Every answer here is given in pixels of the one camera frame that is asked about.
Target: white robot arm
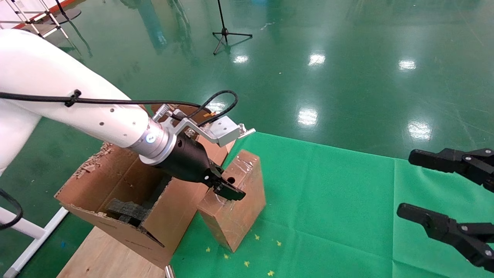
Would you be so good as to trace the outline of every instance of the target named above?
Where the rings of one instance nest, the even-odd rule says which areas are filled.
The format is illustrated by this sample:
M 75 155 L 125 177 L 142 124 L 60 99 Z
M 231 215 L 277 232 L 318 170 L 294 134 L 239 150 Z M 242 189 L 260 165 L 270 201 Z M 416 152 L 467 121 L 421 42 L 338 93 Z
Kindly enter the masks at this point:
M 0 68 L 0 175 L 43 116 L 132 149 L 144 163 L 178 179 L 206 184 L 226 199 L 241 200 L 245 196 L 221 177 L 223 169 L 209 160 L 204 147 L 184 131 L 191 128 L 210 142 L 224 146 L 255 130 L 246 131 L 227 116 L 199 127 L 182 111 L 172 112 L 167 105 L 162 105 L 151 119 L 135 104 L 84 103 L 94 99 L 125 103 L 130 99 L 68 54 L 25 31 L 0 30 Z M 36 97 L 61 100 L 33 101 Z M 158 123 L 165 114 L 169 118 Z

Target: green floor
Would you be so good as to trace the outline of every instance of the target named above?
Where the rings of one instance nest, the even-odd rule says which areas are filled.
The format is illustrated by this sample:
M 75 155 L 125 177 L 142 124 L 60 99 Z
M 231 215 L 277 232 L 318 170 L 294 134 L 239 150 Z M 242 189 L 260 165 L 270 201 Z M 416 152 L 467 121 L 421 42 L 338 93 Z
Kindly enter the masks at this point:
M 231 89 L 240 101 L 230 116 L 247 127 L 406 158 L 413 148 L 494 145 L 493 6 L 223 0 L 229 30 L 253 38 L 233 45 L 244 38 L 230 36 L 233 46 L 217 56 L 214 0 L 86 0 L 77 4 L 78 30 L 63 27 L 80 54 L 67 51 L 133 99 L 203 102 Z M 99 144 L 42 120 L 1 186 L 24 205 L 27 219 L 43 226 L 59 207 L 52 196 Z M 8 208 L 2 200 L 0 206 Z M 90 229 L 69 216 L 20 276 L 56 276 Z M 1 232 L 0 273 L 30 241 Z

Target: wooden platform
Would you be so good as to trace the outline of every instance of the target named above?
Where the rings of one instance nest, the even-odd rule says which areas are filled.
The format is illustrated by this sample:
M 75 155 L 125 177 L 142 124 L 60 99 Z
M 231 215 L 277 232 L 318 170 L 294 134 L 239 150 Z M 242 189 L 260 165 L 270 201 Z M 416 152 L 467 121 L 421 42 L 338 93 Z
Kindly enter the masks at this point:
M 57 278 L 164 278 L 164 270 L 148 262 L 94 227 Z

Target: small cardboard box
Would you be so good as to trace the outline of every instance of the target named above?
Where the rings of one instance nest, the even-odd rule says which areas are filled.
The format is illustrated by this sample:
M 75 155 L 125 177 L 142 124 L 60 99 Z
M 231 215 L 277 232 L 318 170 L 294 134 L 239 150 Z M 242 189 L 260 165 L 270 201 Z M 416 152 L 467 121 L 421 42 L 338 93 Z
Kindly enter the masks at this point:
M 210 190 L 198 210 L 216 241 L 235 252 L 266 206 L 259 157 L 240 151 L 222 176 L 246 196 L 240 201 L 226 201 Z
M 221 165 L 227 155 L 199 137 L 208 157 Z M 114 198 L 142 204 L 164 179 L 164 173 L 143 164 L 128 149 L 103 144 L 57 192 L 55 198 L 78 217 L 105 231 L 160 268 L 165 268 L 197 211 L 208 187 L 171 178 L 147 217 L 135 227 L 106 210 Z

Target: ladder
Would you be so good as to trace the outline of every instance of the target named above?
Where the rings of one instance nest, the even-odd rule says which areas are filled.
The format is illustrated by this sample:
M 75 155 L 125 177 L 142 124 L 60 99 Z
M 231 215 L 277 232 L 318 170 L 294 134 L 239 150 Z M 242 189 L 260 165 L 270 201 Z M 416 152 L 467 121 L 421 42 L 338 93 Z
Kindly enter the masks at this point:
M 62 29 L 62 26 L 58 23 L 58 21 L 55 19 L 55 16 L 53 16 L 53 13 L 50 11 L 50 8 L 46 5 L 44 0 L 38 0 L 40 4 L 42 5 L 42 8 L 44 10 L 41 11 L 23 11 L 19 5 L 15 2 L 15 0 L 5 0 L 5 2 L 8 3 L 10 8 L 14 11 L 14 13 L 19 17 L 19 20 L 0 20 L 0 23 L 24 23 L 28 25 L 31 29 L 31 31 L 34 31 L 38 36 L 42 38 L 46 38 L 49 35 L 53 34 L 57 30 L 60 30 L 62 34 L 65 36 L 66 39 L 69 37 L 67 36 L 67 33 Z M 29 14 L 35 14 L 38 15 L 34 17 L 33 19 L 30 19 L 31 16 L 28 16 Z M 53 24 L 36 24 L 36 22 L 46 16 L 49 16 L 51 18 L 51 21 Z

